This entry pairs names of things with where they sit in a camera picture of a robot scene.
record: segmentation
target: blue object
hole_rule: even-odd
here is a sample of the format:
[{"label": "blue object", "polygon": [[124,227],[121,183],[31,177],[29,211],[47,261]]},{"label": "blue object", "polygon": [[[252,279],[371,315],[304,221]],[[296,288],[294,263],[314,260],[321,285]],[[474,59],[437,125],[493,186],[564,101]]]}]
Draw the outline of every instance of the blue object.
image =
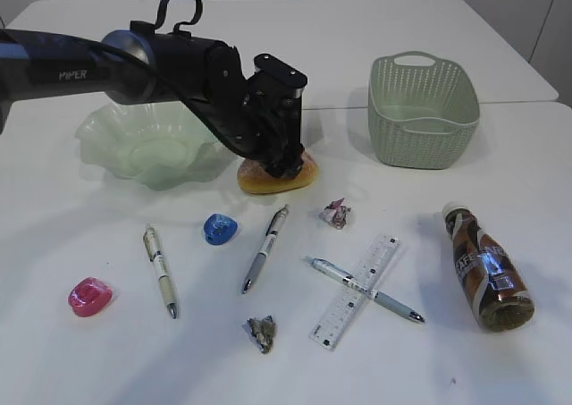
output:
[{"label": "blue object", "polygon": [[232,238],[238,228],[237,223],[227,215],[211,215],[205,222],[206,242],[220,246]]}]

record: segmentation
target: woven basket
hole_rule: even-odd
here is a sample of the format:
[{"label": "woven basket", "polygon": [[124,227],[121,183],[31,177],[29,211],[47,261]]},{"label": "woven basket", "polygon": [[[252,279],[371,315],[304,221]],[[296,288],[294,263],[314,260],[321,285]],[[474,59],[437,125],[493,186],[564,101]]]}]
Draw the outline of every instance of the woven basket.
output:
[{"label": "woven basket", "polygon": [[[406,56],[423,56],[433,64],[396,63]],[[374,61],[369,81],[369,135],[383,163],[448,168],[467,148],[479,115],[475,89],[457,63],[423,52]]]}]

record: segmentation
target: pen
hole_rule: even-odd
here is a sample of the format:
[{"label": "pen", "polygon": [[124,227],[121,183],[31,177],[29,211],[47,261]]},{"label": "pen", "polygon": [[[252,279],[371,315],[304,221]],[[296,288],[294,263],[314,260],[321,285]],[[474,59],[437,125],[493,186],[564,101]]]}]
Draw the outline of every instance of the pen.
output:
[{"label": "pen", "polygon": [[407,305],[396,301],[394,298],[386,295],[381,291],[377,291],[375,289],[367,289],[363,284],[357,282],[352,274],[344,271],[341,268],[338,268],[333,263],[328,262],[325,259],[318,259],[308,256],[306,256],[304,260],[322,274],[326,274],[328,277],[348,286],[350,289],[363,293],[376,304],[379,304],[382,307],[393,311],[398,316],[402,316],[412,322],[425,323],[425,319]]},{"label": "pen", "polygon": [[161,295],[163,295],[164,305],[167,307],[169,314],[172,318],[177,318],[177,300],[175,299],[175,292],[172,288],[171,278],[167,272],[167,267],[164,262],[163,251],[157,231],[153,226],[148,224],[145,227],[145,235],[143,235],[143,242],[149,255],[149,260],[155,267],[157,278],[159,280],[159,287],[161,288]]},{"label": "pen", "polygon": [[258,254],[254,258],[250,269],[248,270],[248,274],[244,279],[244,283],[242,284],[242,293],[246,293],[250,290],[252,285],[258,278],[262,267],[264,266],[266,260],[268,259],[268,255],[272,250],[272,246],[278,238],[278,231],[282,228],[284,221],[286,220],[286,216],[290,212],[290,206],[286,204],[284,208],[281,208],[276,212],[272,221],[270,222],[270,226],[268,226],[268,230],[266,230],[266,238],[265,241],[262,243]]}]

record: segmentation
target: robotic arm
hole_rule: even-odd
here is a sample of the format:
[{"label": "robotic arm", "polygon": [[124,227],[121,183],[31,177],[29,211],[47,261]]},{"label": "robotic arm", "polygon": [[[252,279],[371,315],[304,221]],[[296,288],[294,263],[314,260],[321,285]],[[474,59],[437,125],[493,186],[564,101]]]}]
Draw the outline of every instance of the robotic arm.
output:
[{"label": "robotic arm", "polygon": [[104,91],[119,104],[180,100],[232,152],[259,161],[274,177],[302,167],[301,96],[307,77],[269,54],[242,75],[235,47],[181,30],[157,34],[156,23],[132,21],[101,43],[45,32],[0,30],[0,132],[14,101]]}]

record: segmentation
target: bread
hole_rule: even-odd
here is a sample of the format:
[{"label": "bread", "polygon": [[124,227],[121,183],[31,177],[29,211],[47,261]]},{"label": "bread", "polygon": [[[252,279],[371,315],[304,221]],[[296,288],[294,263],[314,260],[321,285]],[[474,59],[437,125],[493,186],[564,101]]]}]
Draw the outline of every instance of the bread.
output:
[{"label": "bread", "polygon": [[294,179],[276,179],[267,173],[257,161],[245,159],[239,167],[239,186],[247,193],[268,194],[284,192],[307,186],[318,176],[320,168],[308,154],[302,153],[302,171]]}]

